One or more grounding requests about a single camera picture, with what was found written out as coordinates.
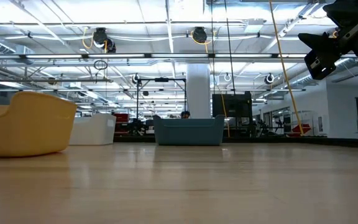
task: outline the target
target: wooden floor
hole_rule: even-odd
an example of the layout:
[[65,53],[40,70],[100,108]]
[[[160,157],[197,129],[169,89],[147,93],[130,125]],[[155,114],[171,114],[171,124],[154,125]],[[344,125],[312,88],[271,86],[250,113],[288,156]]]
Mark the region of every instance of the wooden floor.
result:
[[0,223],[358,224],[358,149],[116,143],[0,159]]

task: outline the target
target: yellow plastic bin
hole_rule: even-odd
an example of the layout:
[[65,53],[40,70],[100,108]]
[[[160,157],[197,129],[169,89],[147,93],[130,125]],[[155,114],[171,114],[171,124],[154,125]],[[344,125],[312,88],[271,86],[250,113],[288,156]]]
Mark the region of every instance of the yellow plastic bin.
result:
[[67,148],[76,105],[54,96],[16,93],[0,106],[0,157],[48,154]]

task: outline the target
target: white column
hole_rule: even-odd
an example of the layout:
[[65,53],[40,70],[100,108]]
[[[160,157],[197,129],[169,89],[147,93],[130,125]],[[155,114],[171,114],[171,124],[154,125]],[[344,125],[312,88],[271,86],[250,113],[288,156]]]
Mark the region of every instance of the white column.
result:
[[187,65],[187,103],[191,118],[210,118],[208,64]]

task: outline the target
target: blue plastic bin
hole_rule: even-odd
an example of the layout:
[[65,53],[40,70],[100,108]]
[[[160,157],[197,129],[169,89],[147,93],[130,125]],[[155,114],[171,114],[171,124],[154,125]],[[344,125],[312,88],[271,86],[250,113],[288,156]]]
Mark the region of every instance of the blue plastic bin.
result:
[[218,146],[224,116],[215,119],[162,119],[153,116],[156,142],[161,146]]

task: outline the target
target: ceiling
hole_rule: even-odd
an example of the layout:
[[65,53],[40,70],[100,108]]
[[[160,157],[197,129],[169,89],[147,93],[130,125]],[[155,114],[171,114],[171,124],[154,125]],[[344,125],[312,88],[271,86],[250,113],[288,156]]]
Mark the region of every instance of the ceiling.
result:
[[[13,0],[0,0],[0,42],[11,47],[26,46],[33,50],[34,54],[85,54],[86,52],[100,54],[104,53],[103,50],[95,46],[87,49],[83,45],[83,37],[85,37],[85,44],[91,45],[89,37],[95,28],[105,27],[108,35],[115,42],[117,54],[205,54],[206,51],[215,54],[278,53],[267,0],[248,1],[248,3],[229,1],[227,13],[224,4],[219,4],[220,1],[216,2],[211,7],[203,0],[27,0],[21,1],[24,5],[24,10],[22,10],[17,3],[13,3]],[[297,39],[299,33],[322,34],[336,27],[322,10],[323,4],[307,4],[304,0],[274,2],[277,29],[284,30],[285,33],[280,41],[285,54],[307,54],[310,51]],[[262,23],[254,25],[257,19],[260,19]],[[191,31],[198,26],[204,27],[210,38],[214,33],[214,42],[208,44],[207,48],[205,45],[196,44],[190,36]],[[0,60],[0,67],[20,77],[25,75],[27,69],[27,75],[34,73],[31,77],[38,79],[51,77],[90,79],[95,78],[98,73],[92,66],[93,62],[94,60],[87,62],[57,60],[56,63],[71,64],[71,66],[58,67],[51,65],[55,62],[50,60],[35,60],[33,65],[24,65],[14,60]],[[285,67],[291,69],[301,62],[301,60],[286,62]],[[114,84],[82,82],[76,85],[83,88],[108,86],[118,90],[133,88],[131,78],[136,73],[141,78],[173,78],[173,76],[185,78],[191,75],[187,71],[189,63],[195,62],[191,60],[114,59],[109,60],[107,70],[98,73],[100,78],[108,77],[114,81]],[[205,59],[197,63],[212,64],[211,61]],[[231,75],[232,71],[235,75],[236,88],[261,88],[264,86],[264,77],[267,74],[282,76],[282,65],[279,60],[255,59],[251,63],[237,60],[232,65],[228,60],[217,60],[214,67],[214,74],[220,88],[227,88],[232,82],[224,79],[226,73]],[[59,87],[44,83],[37,88],[69,88],[65,86],[67,83],[57,85]],[[150,93],[145,98],[161,98],[161,96],[183,98],[183,92],[175,83],[150,83],[149,85],[152,88],[176,88],[178,91],[163,94]],[[114,103],[134,103],[131,95],[133,93],[108,92],[104,94],[104,97]],[[78,102],[95,102],[87,99],[89,98],[87,96],[76,98],[74,93],[68,93],[66,97],[71,100],[76,99]]]

